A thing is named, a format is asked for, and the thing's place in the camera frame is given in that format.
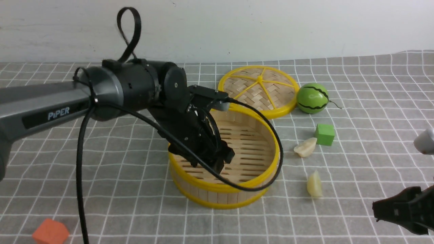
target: toy watermelon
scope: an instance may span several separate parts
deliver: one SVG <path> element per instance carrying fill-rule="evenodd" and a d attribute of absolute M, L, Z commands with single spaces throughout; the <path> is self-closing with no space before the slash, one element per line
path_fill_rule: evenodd
<path fill-rule="evenodd" d="M 318 83 L 307 83 L 297 93 L 297 106 L 305 113 L 321 112 L 329 102 L 332 102 L 329 100 L 329 92 Z"/>

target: garlic clove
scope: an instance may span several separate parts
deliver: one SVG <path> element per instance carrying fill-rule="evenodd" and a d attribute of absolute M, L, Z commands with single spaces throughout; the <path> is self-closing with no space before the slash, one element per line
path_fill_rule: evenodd
<path fill-rule="evenodd" d="M 321 178 L 317 170 L 307 180 L 307 191 L 314 198 L 322 197 Z"/>
<path fill-rule="evenodd" d="M 316 141 L 317 139 L 315 137 L 309 138 L 294 147 L 294 152 L 302 158 L 307 157 L 315 150 Z"/>

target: black strap loop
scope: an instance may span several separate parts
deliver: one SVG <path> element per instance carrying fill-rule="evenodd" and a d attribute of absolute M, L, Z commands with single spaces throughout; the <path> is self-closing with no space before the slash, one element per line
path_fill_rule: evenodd
<path fill-rule="evenodd" d="M 127 37 L 124 34 L 124 31 L 122 30 L 122 15 L 125 13 L 125 11 L 130 10 L 134 17 L 134 34 L 133 38 L 131 39 L 131 42 L 129 43 L 127 40 Z M 133 7 L 124 7 L 118 12 L 117 17 L 117 23 L 118 23 L 118 29 L 119 32 L 122 35 L 122 38 L 124 39 L 125 43 L 127 44 L 127 48 L 125 49 L 122 56 L 118 59 L 119 62 L 125 63 L 127 59 L 132 54 L 135 59 L 137 59 L 136 54 L 134 54 L 134 48 L 137 46 L 138 41 L 140 40 L 140 33 L 141 33 L 141 20 L 140 20 L 140 14 L 138 11 Z"/>

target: bamboo steamer lid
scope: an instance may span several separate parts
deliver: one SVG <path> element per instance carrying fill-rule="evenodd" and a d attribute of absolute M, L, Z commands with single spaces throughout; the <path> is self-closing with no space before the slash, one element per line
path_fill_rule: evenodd
<path fill-rule="evenodd" d="M 258 109 L 266 118 L 275 119 L 294 110 L 299 86 L 291 76 L 273 67 L 245 66 L 223 76 L 218 89 Z M 238 104 L 231 107 L 256 115 Z"/>

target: orange cube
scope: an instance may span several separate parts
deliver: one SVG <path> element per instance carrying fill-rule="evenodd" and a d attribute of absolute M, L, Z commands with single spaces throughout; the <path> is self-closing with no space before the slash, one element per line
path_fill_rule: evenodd
<path fill-rule="evenodd" d="M 37 244 L 63 244 L 68 236 L 69 231 L 64 224 L 49 218 L 32 235 Z"/>

